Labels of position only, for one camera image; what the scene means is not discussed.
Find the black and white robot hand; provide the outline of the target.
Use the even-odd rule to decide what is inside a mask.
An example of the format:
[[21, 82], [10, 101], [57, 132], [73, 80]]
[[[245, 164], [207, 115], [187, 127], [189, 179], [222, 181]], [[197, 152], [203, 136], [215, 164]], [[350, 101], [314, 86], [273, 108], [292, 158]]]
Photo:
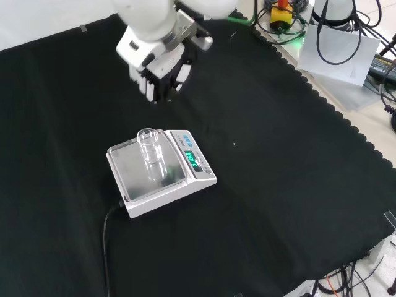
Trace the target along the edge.
[[164, 41], [138, 39], [128, 27], [116, 51], [129, 66], [129, 77], [150, 103], [170, 101], [186, 83], [197, 59], [197, 48], [191, 43], [197, 24], [183, 10], [176, 11], [173, 31]]

